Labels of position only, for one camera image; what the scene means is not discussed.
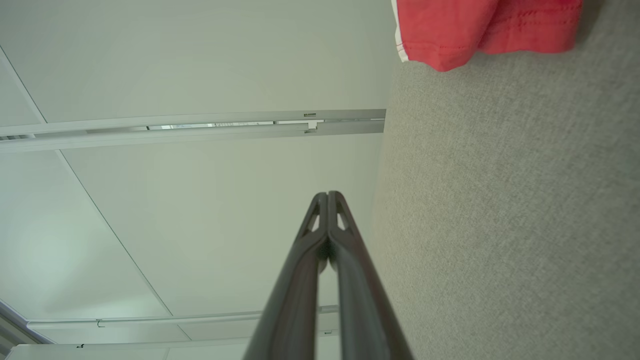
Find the white ceiling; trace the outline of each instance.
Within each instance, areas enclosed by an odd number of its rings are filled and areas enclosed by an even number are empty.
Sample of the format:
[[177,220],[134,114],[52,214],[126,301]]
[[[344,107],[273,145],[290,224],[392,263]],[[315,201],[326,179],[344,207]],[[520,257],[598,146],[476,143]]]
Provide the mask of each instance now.
[[[338,313],[318,314],[316,328],[320,331],[339,330]],[[234,322],[190,323],[180,328],[192,340],[234,339],[250,337],[258,320],[241,320]]]
[[[385,108],[393,32],[386,0],[4,0],[0,127]],[[368,134],[3,154],[0,300],[28,320],[261,310],[315,193],[342,191],[368,238],[380,147]],[[329,268],[319,305],[334,304]],[[43,334],[222,336],[204,325]]]
[[0,154],[0,299],[29,319],[166,316],[55,151]]
[[386,108],[388,0],[3,0],[0,45],[48,122]]
[[[128,345],[88,345],[82,350],[64,345],[22,345],[12,354],[12,360],[241,360],[246,343],[217,346],[163,348],[162,344],[148,344],[131,348]],[[316,341],[317,360],[340,359],[340,339],[323,336]]]
[[8,60],[0,52],[0,126],[40,123],[29,107],[23,89]]
[[[173,315],[264,307],[312,197],[340,190],[367,237],[381,134],[64,150]],[[335,275],[319,305],[337,304]]]

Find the metal ceiling track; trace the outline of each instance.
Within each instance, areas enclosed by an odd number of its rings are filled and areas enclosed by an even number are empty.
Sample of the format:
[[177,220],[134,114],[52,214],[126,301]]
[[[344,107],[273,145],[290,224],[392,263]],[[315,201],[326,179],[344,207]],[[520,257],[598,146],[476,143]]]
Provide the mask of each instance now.
[[[338,313],[338,305],[319,306],[318,314]],[[262,311],[248,311],[244,313],[198,315],[198,316],[173,316],[163,318],[112,318],[96,320],[35,320],[27,323],[27,328],[38,331],[43,329],[89,329],[96,327],[134,327],[148,325],[184,325],[188,323],[216,323],[235,322],[243,320],[258,320]]]
[[381,133],[385,110],[271,111],[0,127],[0,153],[207,140]]

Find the red fabric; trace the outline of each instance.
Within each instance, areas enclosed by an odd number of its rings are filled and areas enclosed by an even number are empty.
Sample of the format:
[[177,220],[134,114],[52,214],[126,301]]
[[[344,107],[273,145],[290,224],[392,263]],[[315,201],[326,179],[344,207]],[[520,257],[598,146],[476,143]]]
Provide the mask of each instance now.
[[573,47],[582,0],[396,0],[409,60],[438,71],[487,54]]

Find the red cloth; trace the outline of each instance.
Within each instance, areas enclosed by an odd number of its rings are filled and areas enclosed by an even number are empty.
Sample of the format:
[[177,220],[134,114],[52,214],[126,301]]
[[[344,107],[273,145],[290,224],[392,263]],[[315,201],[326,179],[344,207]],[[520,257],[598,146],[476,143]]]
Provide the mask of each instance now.
[[487,54],[570,50],[582,9],[582,0],[393,1],[401,57],[404,51],[409,60],[437,71],[466,64],[478,50]]

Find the ceiling tile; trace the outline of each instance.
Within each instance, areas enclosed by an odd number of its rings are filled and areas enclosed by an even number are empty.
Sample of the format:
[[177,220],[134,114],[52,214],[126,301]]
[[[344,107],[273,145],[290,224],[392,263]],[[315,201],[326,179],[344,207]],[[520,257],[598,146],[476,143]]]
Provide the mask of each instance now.
[[213,347],[180,347],[169,350],[166,360],[224,359],[242,360],[247,344]]
[[1,300],[32,320],[167,315],[56,152],[0,169]]
[[[262,310],[317,192],[369,237],[381,134],[65,150],[174,315]],[[328,268],[319,306],[337,304]]]
[[19,345],[13,348],[11,360],[166,360],[165,354],[165,348],[75,349],[55,345]]
[[29,103],[15,82],[13,70],[7,69],[0,63],[0,126],[39,123],[38,117],[29,107]]
[[394,30],[388,0],[0,3],[48,122],[386,108]]
[[[218,340],[250,338],[258,325],[258,320],[235,322],[189,323],[180,325],[192,340]],[[318,314],[318,331],[340,329],[338,313]]]
[[96,327],[95,329],[40,329],[58,344],[117,344],[189,341],[178,325]]

